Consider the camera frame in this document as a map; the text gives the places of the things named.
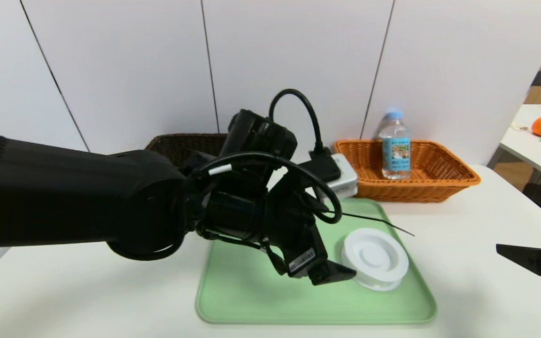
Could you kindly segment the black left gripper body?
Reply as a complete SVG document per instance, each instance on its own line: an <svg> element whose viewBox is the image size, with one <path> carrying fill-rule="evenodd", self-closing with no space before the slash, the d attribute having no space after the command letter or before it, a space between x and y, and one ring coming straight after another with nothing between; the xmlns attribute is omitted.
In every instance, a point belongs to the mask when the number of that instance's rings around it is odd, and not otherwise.
<svg viewBox="0 0 541 338"><path fill-rule="evenodd" d="M327 279L328 254L317 215L329 209L306 192L271 194L261 225L261 246L281 275Z"/></svg>

